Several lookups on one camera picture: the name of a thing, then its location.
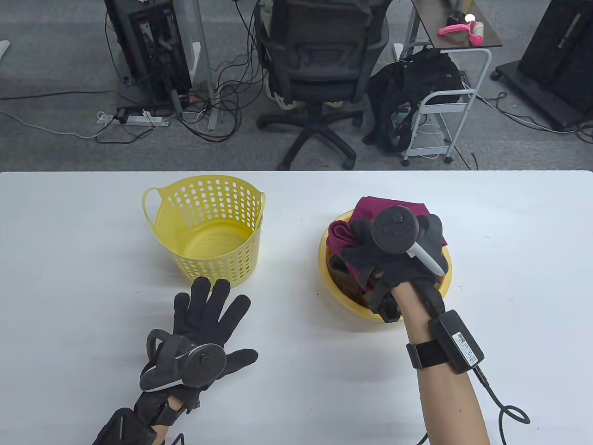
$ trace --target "office chair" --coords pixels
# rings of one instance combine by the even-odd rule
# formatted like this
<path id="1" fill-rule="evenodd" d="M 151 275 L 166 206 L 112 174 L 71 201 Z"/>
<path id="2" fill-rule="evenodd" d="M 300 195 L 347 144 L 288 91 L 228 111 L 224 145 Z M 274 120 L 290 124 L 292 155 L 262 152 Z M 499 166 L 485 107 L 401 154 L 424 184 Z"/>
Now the office chair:
<path id="1" fill-rule="evenodd" d="M 268 71 L 270 89 L 285 103 L 305 103 L 304 116 L 264 115 L 269 124 L 303 128 L 277 170 L 290 170 L 303 144 L 314 134 L 328 139 L 346 155 L 345 170 L 354 168 L 356 152 L 329 125 L 352 119 L 362 126 L 362 111 L 324 115 L 324 102 L 359 102 L 371 72 L 389 40 L 385 11 L 391 0 L 370 8 L 367 0 L 275 0 L 270 36 L 256 7 L 256 39 L 260 63 Z"/>

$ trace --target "gray carpet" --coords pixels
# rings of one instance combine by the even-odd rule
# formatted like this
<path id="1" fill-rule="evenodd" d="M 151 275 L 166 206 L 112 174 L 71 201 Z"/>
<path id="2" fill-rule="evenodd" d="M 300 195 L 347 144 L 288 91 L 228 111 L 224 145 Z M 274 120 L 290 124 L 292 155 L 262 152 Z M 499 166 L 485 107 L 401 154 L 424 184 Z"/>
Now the gray carpet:
<path id="1" fill-rule="evenodd" d="M 541 0 L 482 0 L 483 11 L 497 29 L 504 47 L 493 50 L 493 66 L 519 59 L 533 35 L 547 2 Z M 246 32 L 231 0 L 202 0 L 206 38 L 212 64 L 229 61 L 244 53 Z M 249 16 L 254 0 L 240 0 Z M 394 0 L 389 12 L 391 39 L 403 40 L 410 14 L 408 0 Z M 0 97 L 47 93 L 60 90 L 110 90 L 117 83 L 103 34 L 105 7 L 101 0 L 3 0 L 0 5 L 0 40 L 11 47 L 0 62 Z M 393 60 L 391 46 L 381 63 Z M 460 59 L 462 69 L 475 81 L 479 63 Z M 503 84 L 487 79 L 481 93 L 496 96 Z M 253 97 L 255 89 L 245 98 Z M 0 101 L 0 109 L 23 120 L 58 131 L 92 135 L 100 129 L 99 111 L 113 113 L 112 94 L 62 96 Z M 516 96 L 510 94 L 501 105 L 520 115 L 541 119 Z M 372 126 L 368 101 L 349 106 L 362 107 L 362 129 L 349 122 L 333 128 L 358 152 L 360 170 L 402 169 L 398 158 L 386 158 L 374 147 L 361 143 Z M 131 145 L 97 145 L 68 136 L 57 136 L 26 128 L 0 115 L 0 171 L 3 170 L 271 170 L 282 159 L 297 135 L 295 129 L 260 131 L 256 116 L 278 110 L 262 94 L 243 115 L 241 129 L 222 144 L 203 142 L 181 124 L 158 129 Z M 224 116 L 222 128 L 228 126 Z M 121 127 L 105 131 L 105 138 L 130 138 Z M 513 123 L 482 103 L 473 107 L 458 148 L 474 168 L 474 152 L 481 169 L 586 169 L 593 170 L 593 146 L 573 134 L 537 132 Z M 339 169 L 343 157 L 320 139 L 310 140 L 293 163 L 296 170 Z M 412 158 L 410 169 L 465 169 L 455 156 L 447 165 L 437 160 Z"/>

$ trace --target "black glove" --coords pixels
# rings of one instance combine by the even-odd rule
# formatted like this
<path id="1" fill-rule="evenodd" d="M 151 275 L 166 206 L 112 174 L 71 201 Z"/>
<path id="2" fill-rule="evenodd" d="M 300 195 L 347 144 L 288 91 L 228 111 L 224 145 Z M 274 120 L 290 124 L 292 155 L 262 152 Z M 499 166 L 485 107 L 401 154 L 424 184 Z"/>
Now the black glove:
<path id="1" fill-rule="evenodd" d="M 180 293 L 175 296 L 173 334 L 187 337 L 196 345 L 217 344 L 224 347 L 251 306 L 251 300 L 247 296 L 239 295 L 221 317 L 222 308 L 230 291 L 230 283 L 225 279 L 219 279 L 212 288 L 210 298 L 208 298 L 210 280 L 204 276 L 196 278 L 192 284 L 191 297 L 187 293 Z M 151 360 L 146 365 L 145 370 L 154 366 L 154 361 L 158 358 L 161 346 L 162 344 L 159 345 L 159 349 L 155 354 L 151 354 L 149 348 L 148 355 Z M 217 380 L 254 363 L 257 357 L 257 351 L 253 349 L 241 349 L 227 354 L 227 364 Z M 169 396 L 174 396 L 183 403 L 187 412 L 190 412 L 199 406 L 200 392 L 208 389 L 210 385 L 211 383 L 200 388 L 177 385 L 152 392 L 150 397 L 152 400 L 156 400 L 154 402 L 156 404 L 159 401 L 166 400 Z M 144 399 L 149 398 L 146 393 L 143 396 L 145 396 Z"/>
<path id="2" fill-rule="evenodd" d="M 371 222 L 358 220 L 350 225 L 353 234 L 360 241 L 359 247 L 344 247 L 340 257 L 354 267 L 359 274 L 361 286 L 371 284 L 374 291 L 370 308 L 386 322 L 399 319 L 401 313 L 391 296 L 391 289 L 403 282 L 411 282 L 423 296 L 423 303 L 431 315 L 445 311 L 440 293 L 434 285 L 439 282 L 418 258 L 407 253 L 392 254 L 381 250 L 373 241 Z"/>

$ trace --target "chair base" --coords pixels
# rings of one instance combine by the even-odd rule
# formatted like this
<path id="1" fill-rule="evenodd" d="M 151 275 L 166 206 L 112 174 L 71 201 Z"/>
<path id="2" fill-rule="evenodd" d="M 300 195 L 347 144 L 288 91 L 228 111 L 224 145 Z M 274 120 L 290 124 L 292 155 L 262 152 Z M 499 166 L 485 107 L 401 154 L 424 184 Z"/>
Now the chair base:
<path id="1" fill-rule="evenodd" d="M 352 125 L 362 126 L 362 111 L 352 112 L 336 112 L 329 115 L 322 115 L 321 108 L 323 104 L 308 103 L 306 106 L 305 116 L 287 116 L 287 115 L 264 115 L 256 120 L 256 127 L 264 129 L 269 124 L 283 124 L 292 125 L 302 128 L 301 133 L 293 142 L 290 150 L 284 156 L 282 162 L 276 168 L 277 170 L 290 170 L 294 158 L 297 156 L 302 146 L 315 134 L 323 136 L 325 139 L 334 144 L 346 156 L 346 160 L 342 164 L 345 170 L 352 170 L 356 163 L 356 152 L 350 145 L 338 136 L 329 125 L 340 120 L 352 119 Z"/>

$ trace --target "forearm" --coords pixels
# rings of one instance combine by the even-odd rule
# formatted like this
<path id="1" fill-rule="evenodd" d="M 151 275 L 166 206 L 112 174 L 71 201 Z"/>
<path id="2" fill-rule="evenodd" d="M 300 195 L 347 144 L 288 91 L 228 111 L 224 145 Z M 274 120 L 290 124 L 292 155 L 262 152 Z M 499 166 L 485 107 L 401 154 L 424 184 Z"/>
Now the forearm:
<path id="1" fill-rule="evenodd" d="M 433 337 L 430 316 L 410 283 L 393 289 L 410 343 Z M 455 374 L 447 363 L 418 370 L 424 422 L 431 445 L 489 445 L 486 426 L 467 373 Z"/>
<path id="2" fill-rule="evenodd" d="M 179 411 L 183 406 L 183 404 L 173 396 L 169 397 L 168 401 L 169 406 L 173 408 L 175 411 Z M 169 427 L 165 425 L 153 425 L 151 428 L 157 432 L 157 438 L 152 443 L 152 445 L 161 445 L 165 441 L 167 432 L 169 431 Z"/>

